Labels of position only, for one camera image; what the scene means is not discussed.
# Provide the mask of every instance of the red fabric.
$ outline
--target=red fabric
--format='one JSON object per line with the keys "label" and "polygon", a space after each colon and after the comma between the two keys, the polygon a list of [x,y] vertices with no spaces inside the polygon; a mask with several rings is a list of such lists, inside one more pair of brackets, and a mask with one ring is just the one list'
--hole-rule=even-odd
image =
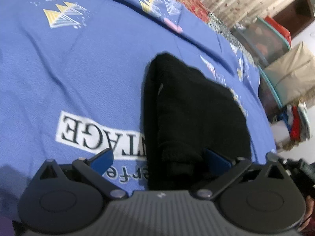
{"label": "red fabric", "polygon": [[300,142],[300,116],[296,106],[292,106],[293,124],[290,132],[290,138]]}
{"label": "red fabric", "polygon": [[205,23],[209,22],[208,10],[199,0],[176,0],[183,3],[187,9]]}
{"label": "red fabric", "polygon": [[273,28],[275,28],[288,42],[291,47],[291,34],[289,30],[287,30],[285,27],[281,26],[278,22],[276,22],[273,18],[267,16],[265,18],[265,21],[271,25]]}
{"label": "red fabric", "polygon": [[305,229],[302,231],[302,235],[304,235],[304,236],[315,236],[314,213],[312,214],[312,217],[310,218],[310,222],[309,222],[308,226],[306,226]]}

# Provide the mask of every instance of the wooden cabinet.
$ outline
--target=wooden cabinet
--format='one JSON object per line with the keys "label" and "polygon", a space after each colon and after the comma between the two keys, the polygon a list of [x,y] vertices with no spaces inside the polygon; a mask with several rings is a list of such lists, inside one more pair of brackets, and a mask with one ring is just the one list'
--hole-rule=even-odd
{"label": "wooden cabinet", "polygon": [[294,38],[315,20],[313,6],[310,0],[295,0],[273,19],[289,30],[291,38]]}

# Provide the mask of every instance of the gray plastic mount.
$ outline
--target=gray plastic mount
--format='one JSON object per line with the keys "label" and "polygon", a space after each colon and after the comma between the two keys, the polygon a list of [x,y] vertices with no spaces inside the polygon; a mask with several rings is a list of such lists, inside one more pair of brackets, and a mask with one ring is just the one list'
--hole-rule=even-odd
{"label": "gray plastic mount", "polygon": [[[46,234],[31,231],[24,234],[24,236],[44,235],[46,236]],[[195,199],[186,190],[135,191],[131,198],[110,202],[98,220],[90,226],[63,235],[263,236],[237,228],[218,212],[213,202]],[[274,235],[298,236],[300,234],[291,230]]]}

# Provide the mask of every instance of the black fabric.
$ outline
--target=black fabric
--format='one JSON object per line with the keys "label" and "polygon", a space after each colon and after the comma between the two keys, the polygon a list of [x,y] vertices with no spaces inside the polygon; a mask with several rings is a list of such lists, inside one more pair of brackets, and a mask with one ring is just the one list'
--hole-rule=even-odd
{"label": "black fabric", "polygon": [[12,226],[14,229],[14,235],[15,236],[22,236],[23,233],[26,231],[23,224],[16,222],[16,221],[12,221]]}
{"label": "black fabric", "polygon": [[151,62],[143,100],[150,190],[199,182],[208,170],[205,148],[251,158],[246,120],[230,90],[170,54]]}

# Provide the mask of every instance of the bed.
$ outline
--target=bed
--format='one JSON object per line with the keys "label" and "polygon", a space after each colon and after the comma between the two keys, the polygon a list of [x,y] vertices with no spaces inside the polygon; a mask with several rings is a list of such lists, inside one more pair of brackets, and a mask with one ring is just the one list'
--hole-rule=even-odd
{"label": "bed", "polygon": [[146,189],[141,97],[147,64],[162,52],[231,89],[253,162],[275,151],[258,68],[177,1],[0,4],[0,215],[19,221],[18,199],[44,160],[70,163],[108,147],[114,163],[103,176],[130,194]]}

